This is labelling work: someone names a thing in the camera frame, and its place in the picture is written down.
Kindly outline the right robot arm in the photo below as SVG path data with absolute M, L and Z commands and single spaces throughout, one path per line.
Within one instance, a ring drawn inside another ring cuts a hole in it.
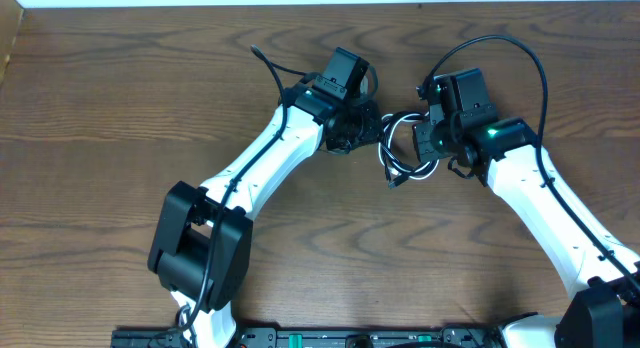
M 488 346 L 636 347 L 639 255 L 615 238 L 555 170 L 521 118 L 501 120 L 483 75 L 429 75 L 417 89 L 428 120 L 413 128 L 419 160 L 450 161 L 518 215 L 556 269 L 570 304 L 560 317 L 525 315 L 500 324 Z

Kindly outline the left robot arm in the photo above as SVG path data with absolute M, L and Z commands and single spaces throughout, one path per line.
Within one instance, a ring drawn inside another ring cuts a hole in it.
M 224 170 L 166 194 L 147 260 L 179 303 L 174 327 L 149 347 L 225 347 L 236 333 L 231 302 L 249 267 L 253 223 L 286 177 L 320 147 L 336 155 L 376 143 L 375 68 L 338 47 L 322 72 L 280 86 L 273 116 Z

